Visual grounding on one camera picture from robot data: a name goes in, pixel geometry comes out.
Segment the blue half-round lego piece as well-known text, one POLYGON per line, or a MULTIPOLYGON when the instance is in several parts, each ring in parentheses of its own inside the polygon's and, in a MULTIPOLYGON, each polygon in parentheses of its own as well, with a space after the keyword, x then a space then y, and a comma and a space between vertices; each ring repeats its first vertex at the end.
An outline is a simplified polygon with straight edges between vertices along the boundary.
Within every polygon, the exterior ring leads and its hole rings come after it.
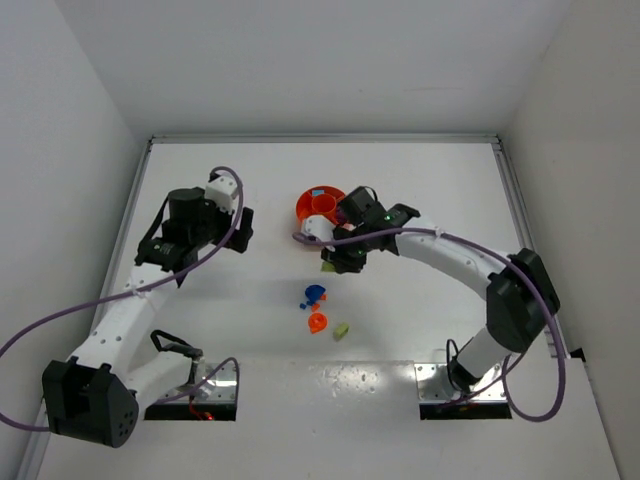
POLYGON ((304 292, 304 295, 306 297, 306 304, 307 305, 314 305, 315 303, 321 301, 320 297, 326 294, 326 289, 318 284, 312 284, 309 285, 304 292))

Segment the light green curved lego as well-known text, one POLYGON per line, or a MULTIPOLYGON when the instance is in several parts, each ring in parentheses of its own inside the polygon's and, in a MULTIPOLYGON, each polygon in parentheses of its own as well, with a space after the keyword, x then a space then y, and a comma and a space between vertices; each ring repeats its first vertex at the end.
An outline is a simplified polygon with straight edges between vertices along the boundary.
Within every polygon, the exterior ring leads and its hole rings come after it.
POLYGON ((327 273, 334 273, 335 267, 331 263, 323 261, 321 265, 321 271, 327 272, 327 273))

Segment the purple curved lego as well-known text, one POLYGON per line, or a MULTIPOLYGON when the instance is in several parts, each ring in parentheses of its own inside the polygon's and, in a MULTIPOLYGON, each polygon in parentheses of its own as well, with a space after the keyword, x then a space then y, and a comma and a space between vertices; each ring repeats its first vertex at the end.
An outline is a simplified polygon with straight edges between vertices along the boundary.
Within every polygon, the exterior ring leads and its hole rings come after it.
POLYGON ((340 208, 336 209, 336 220, 339 224, 344 224, 347 222, 347 217, 340 208))

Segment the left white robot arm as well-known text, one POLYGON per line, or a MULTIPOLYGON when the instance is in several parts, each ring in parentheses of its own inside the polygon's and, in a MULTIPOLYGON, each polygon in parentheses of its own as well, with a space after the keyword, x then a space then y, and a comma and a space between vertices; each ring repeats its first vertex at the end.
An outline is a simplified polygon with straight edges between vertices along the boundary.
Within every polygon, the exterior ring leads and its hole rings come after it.
POLYGON ((241 186, 228 177, 167 194, 138 244, 123 298, 66 361, 50 362, 42 375, 52 433, 118 448, 148 407, 193 387, 202 351, 152 324, 201 265, 203 248, 246 251, 253 212, 242 201, 241 186))

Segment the light green sloped lego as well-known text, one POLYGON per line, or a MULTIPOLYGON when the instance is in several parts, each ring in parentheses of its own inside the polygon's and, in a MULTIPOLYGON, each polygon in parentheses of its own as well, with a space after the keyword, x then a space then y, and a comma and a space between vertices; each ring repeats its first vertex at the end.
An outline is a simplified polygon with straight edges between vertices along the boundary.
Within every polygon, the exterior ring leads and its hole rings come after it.
POLYGON ((349 332, 349 325, 347 323, 339 324, 333 331, 333 338, 335 341, 340 341, 349 332))

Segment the orange round lego piece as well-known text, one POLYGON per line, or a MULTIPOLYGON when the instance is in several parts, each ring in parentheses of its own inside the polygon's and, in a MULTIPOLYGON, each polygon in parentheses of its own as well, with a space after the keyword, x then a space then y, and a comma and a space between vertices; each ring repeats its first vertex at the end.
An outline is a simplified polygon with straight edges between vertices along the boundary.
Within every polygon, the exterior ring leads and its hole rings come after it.
POLYGON ((328 326, 328 318, 321 312, 314 312, 308 318, 308 327, 311 334, 317 334, 328 326))

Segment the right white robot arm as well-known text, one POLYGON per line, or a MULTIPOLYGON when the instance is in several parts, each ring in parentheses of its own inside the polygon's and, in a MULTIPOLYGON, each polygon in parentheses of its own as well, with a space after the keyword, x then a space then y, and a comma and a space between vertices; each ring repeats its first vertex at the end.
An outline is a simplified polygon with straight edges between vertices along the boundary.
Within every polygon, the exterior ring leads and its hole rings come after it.
POLYGON ((374 250, 424 263, 470 288, 486 303, 486 323, 447 362, 453 391, 469 393, 495 364, 526 352, 560 300, 540 256, 523 248, 490 255, 460 244, 428 217, 404 204, 385 208, 358 187, 338 204, 337 223, 319 215, 304 223, 325 247, 323 260, 339 274, 359 273, 374 250))

